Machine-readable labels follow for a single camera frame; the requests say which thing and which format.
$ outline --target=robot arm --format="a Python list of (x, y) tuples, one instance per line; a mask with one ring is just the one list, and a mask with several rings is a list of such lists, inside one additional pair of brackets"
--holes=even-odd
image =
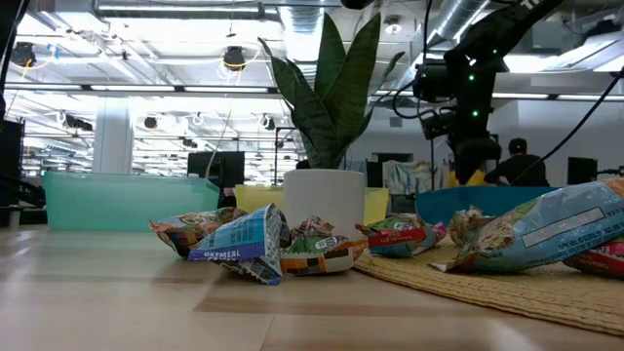
[(423, 120), (422, 127), (428, 139), (448, 135), (460, 184), (485, 160), (500, 158), (500, 146), (489, 138), (487, 126), (496, 73), (508, 71), (503, 58), (563, 2), (523, 0), (494, 11), (471, 26), (465, 38), (445, 53), (444, 61), (428, 59), (418, 67), (413, 83), (417, 98), (456, 99), (452, 112)]

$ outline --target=blue snack bag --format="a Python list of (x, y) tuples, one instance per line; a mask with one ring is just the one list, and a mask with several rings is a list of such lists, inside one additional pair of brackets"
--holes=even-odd
[(190, 251), (188, 260), (209, 260), (267, 285), (282, 279), (280, 245), (290, 240), (284, 215), (271, 204), (220, 226)]
[(586, 252), (624, 233), (624, 178), (544, 194), (469, 233), (443, 270), (514, 272)]

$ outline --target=woven placemat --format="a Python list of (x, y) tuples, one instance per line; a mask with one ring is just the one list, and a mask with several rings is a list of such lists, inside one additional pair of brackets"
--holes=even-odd
[(449, 261), (457, 252), (450, 240), (444, 240), (437, 248), (414, 258), (365, 253), (356, 262), (356, 269), (424, 292), (590, 331), (624, 335), (624, 281), (582, 273), (562, 263), (513, 275), (443, 273), (429, 265)]

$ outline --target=computer monitor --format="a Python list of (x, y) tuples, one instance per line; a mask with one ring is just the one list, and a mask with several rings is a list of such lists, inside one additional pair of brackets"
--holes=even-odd
[(567, 184), (582, 184), (596, 180), (598, 160), (583, 157), (567, 158)]
[[(186, 172), (189, 175), (205, 176), (212, 157), (212, 152), (189, 153)], [(215, 184), (221, 188), (233, 188), (238, 184), (243, 184), (245, 182), (245, 152), (217, 152), (209, 171), (209, 179), (215, 180)]]

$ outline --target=white column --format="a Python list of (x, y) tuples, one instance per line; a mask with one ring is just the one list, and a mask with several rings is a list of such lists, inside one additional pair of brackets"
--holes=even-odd
[(93, 173), (129, 175), (132, 171), (134, 129), (130, 100), (98, 100)]

